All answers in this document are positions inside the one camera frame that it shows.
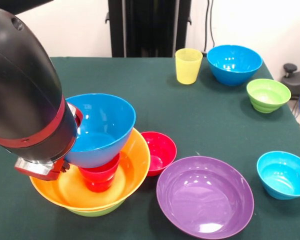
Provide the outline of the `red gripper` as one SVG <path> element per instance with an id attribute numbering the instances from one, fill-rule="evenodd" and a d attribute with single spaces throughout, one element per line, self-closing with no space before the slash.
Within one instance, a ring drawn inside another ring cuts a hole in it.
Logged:
<path id="1" fill-rule="evenodd" d="M 48 160 L 45 163 L 31 162 L 18 157 L 14 168 L 27 176 L 34 177 L 44 181 L 57 180 L 60 173 L 66 173 L 70 169 L 70 164 L 65 161 L 65 155 L 71 150 L 77 138 L 72 137 L 70 143 L 65 148 L 65 153 L 61 154 L 61 157 L 56 160 Z"/>

